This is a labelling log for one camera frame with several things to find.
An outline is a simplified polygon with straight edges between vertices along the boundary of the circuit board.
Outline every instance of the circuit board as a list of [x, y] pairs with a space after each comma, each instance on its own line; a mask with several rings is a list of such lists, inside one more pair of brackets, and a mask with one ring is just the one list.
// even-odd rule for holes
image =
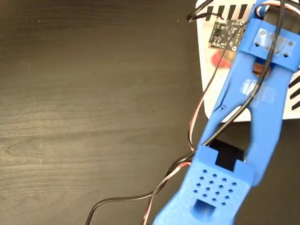
[[[217, 49], [224, 49], [227, 44], [227, 41], [244, 23], [245, 22], [242, 20], [216, 20], [212, 29], [208, 46]], [[232, 52], [237, 51], [243, 31], [243, 29], [240, 29], [237, 32], [235, 37], [230, 41], [226, 50]]]

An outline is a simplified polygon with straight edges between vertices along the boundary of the striped pattern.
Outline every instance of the striped pattern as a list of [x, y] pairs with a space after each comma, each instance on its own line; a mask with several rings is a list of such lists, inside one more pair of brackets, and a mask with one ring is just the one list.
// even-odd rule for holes
[[[237, 4], [237, 5], [221, 5], [208, 6], [208, 13], [218, 13], [227, 20], [247, 20], [254, 4]], [[210, 21], [211, 15], [207, 15], [206, 21]]]

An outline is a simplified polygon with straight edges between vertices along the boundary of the red object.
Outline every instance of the red object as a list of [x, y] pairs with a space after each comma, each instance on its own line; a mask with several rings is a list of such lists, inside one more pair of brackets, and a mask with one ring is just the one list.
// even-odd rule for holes
[[[213, 57], [211, 58], [211, 63], [214, 65], [214, 67], [217, 67], [219, 61], [221, 58], [221, 51], [217, 51]], [[231, 67], [231, 63], [229, 61], [227, 61], [226, 59], [221, 59], [219, 68], [230, 68]]]

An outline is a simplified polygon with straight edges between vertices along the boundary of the white box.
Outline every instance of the white box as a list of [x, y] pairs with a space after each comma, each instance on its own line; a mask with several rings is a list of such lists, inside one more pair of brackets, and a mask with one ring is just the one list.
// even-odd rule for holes
[[[198, 0], [196, 6], [199, 6], [204, 1], [205, 0]], [[235, 5], [236, 7], [232, 15], [232, 19], [236, 20], [240, 15], [241, 6], [243, 4], [247, 4], [246, 11], [242, 18], [243, 20], [246, 21], [251, 11], [251, 8], [255, 2], [256, 2], [255, 0], [227, 0], [227, 1], [214, 0], [207, 7], [213, 6], [213, 12], [217, 13], [220, 6], [225, 6], [222, 16], [226, 19], [230, 10], [230, 6]], [[216, 17], [213, 15], [211, 16], [209, 21], [206, 21], [205, 18], [197, 20], [198, 46], [199, 46], [201, 79], [202, 79], [203, 89], [206, 88], [207, 83], [210, 80], [212, 73], [215, 69], [214, 65], [212, 64], [212, 57], [216, 54], [218, 50], [208, 47], [209, 38], [215, 21], [216, 21]], [[211, 113], [213, 111], [217, 98], [220, 94], [220, 91], [223, 87], [225, 79], [228, 75], [228, 72], [229, 72], [229, 68], [219, 68], [214, 81], [212, 82], [208, 92], [206, 93], [206, 96], [204, 98], [204, 110], [208, 118], [211, 116]], [[292, 80], [294, 80], [299, 75], [300, 75], [299, 72], [294, 74]], [[293, 94], [299, 87], [300, 84], [295, 85], [294, 87], [288, 90], [283, 119], [300, 118], [300, 108], [292, 111], [292, 106], [300, 100], [300, 96], [295, 97], [293, 100], [290, 100], [290, 95]], [[249, 110], [245, 110], [235, 121], [250, 121], [250, 119], [251, 119], [251, 115]]]

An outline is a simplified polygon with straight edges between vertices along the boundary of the wood grain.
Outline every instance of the wood grain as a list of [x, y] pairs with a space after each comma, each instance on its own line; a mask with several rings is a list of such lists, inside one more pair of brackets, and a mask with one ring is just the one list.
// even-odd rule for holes
[[[101, 198], [153, 189], [188, 151], [186, 129], [201, 93], [195, 24], [185, 22], [193, 6], [2, 1], [0, 224], [83, 224]], [[201, 111], [195, 139], [206, 121]], [[284, 123], [265, 180], [237, 224], [299, 223], [299, 128]], [[234, 124], [222, 138], [246, 148], [248, 130]], [[151, 219], [183, 175], [156, 198]], [[104, 206], [92, 224], [140, 224], [145, 205]]]

